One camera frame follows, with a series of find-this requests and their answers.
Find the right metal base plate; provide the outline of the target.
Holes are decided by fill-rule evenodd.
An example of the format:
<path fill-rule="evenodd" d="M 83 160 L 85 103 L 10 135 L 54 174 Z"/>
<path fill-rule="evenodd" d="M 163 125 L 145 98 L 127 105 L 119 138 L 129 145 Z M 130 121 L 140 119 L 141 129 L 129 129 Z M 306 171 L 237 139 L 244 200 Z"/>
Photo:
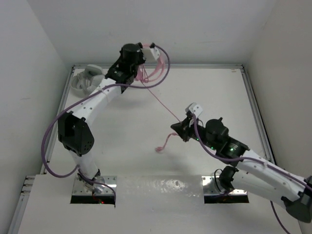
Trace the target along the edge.
<path fill-rule="evenodd" d="M 201 177 L 204 195 L 247 195 L 247 192 L 245 190 L 234 189 L 231 192 L 227 192 L 225 189 L 221 188 L 221 186 L 217 182 L 218 178 L 218 175 L 207 175 Z"/>

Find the white grey headphones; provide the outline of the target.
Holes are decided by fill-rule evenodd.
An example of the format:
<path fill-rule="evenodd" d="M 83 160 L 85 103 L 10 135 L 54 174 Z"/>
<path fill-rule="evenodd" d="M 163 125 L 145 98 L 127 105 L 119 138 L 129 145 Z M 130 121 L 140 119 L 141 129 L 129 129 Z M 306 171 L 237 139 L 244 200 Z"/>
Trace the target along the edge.
<path fill-rule="evenodd" d="M 103 69 L 94 64 L 88 64 L 84 71 L 75 75 L 70 83 L 73 93 L 84 98 L 99 87 L 104 78 Z"/>

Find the pink headphones with cable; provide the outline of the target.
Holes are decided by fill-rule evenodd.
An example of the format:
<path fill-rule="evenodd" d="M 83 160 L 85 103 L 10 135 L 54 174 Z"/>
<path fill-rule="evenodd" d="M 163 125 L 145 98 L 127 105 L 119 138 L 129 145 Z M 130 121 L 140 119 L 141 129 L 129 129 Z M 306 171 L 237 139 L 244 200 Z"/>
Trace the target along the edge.
<path fill-rule="evenodd" d="M 166 61 L 165 61 L 165 56 L 164 56 L 164 54 L 161 51 L 160 51 L 159 59 L 157 61 L 155 61 L 155 62 L 156 62 L 156 66 L 155 66 L 154 70 L 151 73 L 147 72 L 146 67 L 145 67 L 144 64 L 139 66 L 138 75 L 135 78 L 135 80 L 139 81 L 143 85 L 143 87 L 147 87 L 148 85 L 151 85 L 151 83 L 157 82 L 161 78 L 164 77 L 163 73 L 165 72 Z M 148 88 L 147 90 L 162 105 L 162 107 L 164 107 L 176 120 L 178 120 L 178 122 L 180 122 L 178 117 L 151 91 L 150 88 Z M 156 147 L 155 148 L 155 152 L 158 153 L 158 154 L 162 153 L 162 151 L 167 146 L 167 143 L 168 143 L 170 137 L 175 137 L 175 136 L 178 136 L 178 135 L 176 133 L 174 133 L 174 132 L 168 134 L 164 144 L 162 146 Z"/>

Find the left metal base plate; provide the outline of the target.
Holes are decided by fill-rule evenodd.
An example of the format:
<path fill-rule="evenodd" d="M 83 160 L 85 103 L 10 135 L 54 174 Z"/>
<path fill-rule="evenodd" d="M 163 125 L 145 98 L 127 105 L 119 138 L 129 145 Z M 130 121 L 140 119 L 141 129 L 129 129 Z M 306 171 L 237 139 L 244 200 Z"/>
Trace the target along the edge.
<path fill-rule="evenodd" d="M 81 179 L 78 175 L 75 176 L 72 195 L 91 195 L 92 192 L 94 192 L 95 195 L 113 195 L 112 190 L 103 184 L 111 187 L 114 191 L 117 190 L 116 177 L 100 176 L 96 179 L 96 182 L 99 182 L 100 184 L 91 185 Z"/>

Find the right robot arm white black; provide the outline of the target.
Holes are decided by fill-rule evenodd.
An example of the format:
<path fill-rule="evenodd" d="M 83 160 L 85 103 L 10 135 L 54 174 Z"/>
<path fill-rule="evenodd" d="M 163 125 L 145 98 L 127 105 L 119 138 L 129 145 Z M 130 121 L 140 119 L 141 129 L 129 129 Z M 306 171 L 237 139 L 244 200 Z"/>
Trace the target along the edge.
<path fill-rule="evenodd" d="M 222 119 L 210 119 L 205 126 L 191 117 L 171 125 L 187 142 L 197 140 L 208 154 L 226 164 L 218 176 L 221 191 L 245 190 L 270 200 L 293 218 L 310 223 L 312 220 L 312 178 L 289 173 L 265 160 L 246 144 L 229 136 Z"/>

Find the aluminium table frame rail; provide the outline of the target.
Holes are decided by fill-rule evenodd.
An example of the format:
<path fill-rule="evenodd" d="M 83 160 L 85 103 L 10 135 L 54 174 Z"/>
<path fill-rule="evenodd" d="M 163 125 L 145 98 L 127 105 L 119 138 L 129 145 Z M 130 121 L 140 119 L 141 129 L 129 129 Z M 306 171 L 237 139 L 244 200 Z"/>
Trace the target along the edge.
<path fill-rule="evenodd" d="M 170 125 L 197 102 L 202 120 L 223 117 L 230 135 L 271 156 L 250 81 L 241 65 L 178 65 L 156 87 L 169 114 L 146 90 L 128 89 L 93 124 L 94 156 L 103 174 L 117 176 L 117 204 L 72 204 L 74 178 L 45 171 L 28 179 L 10 227 L 16 234 L 280 234 L 270 203 L 205 204 L 202 176 L 221 168 L 195 142 L 170 139 Z"/>

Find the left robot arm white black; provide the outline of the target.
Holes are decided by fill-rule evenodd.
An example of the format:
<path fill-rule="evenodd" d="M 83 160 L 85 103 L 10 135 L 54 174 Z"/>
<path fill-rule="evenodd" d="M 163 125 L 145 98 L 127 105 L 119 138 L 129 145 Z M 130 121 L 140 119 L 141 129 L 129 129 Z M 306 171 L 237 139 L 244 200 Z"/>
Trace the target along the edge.
<path fill-rule="evenodd" d="M 108 103 L 134 82 L 139 66 L 145 62 L 142 49 L 141 43 L 125 44 L 119 58 L 103 76 L 98 87 L 87 99 L 58 119 L 59 142 L 72 155 L 80 174 L 89 180 L 95 180 L 100 175 L 91 154 L 95 142 L 91 125 Z"/>

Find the metal base plate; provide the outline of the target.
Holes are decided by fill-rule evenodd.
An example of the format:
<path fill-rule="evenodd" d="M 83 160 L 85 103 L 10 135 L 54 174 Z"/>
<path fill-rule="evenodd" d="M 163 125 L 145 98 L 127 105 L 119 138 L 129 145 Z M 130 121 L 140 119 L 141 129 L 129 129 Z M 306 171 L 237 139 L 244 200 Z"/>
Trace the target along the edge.
<path fill-rule="evenodd" d="M 100 184 L 91 185 L 81 179 L 78 175 L 75 176 L 72 195 L 91 195 L 92 192 L 94 192 L 95 195 L 113 195 L 112 190 L 103 184 L 111 187 L 114 191 L 117 190 L 116 177 L 100 176 L 96 179 L 96 182 L 99 182 Z"/>
<path fill-rule="evenodd" d="M 207 175 L 201 177 L 204 195 L 247 195 L 247 192 L 245 190 L 234 189 L 231 192 L 227 192 L 225 189 L 221 188 L 221 186 L 217 182 L 218 178 L 218 175 Z"/>

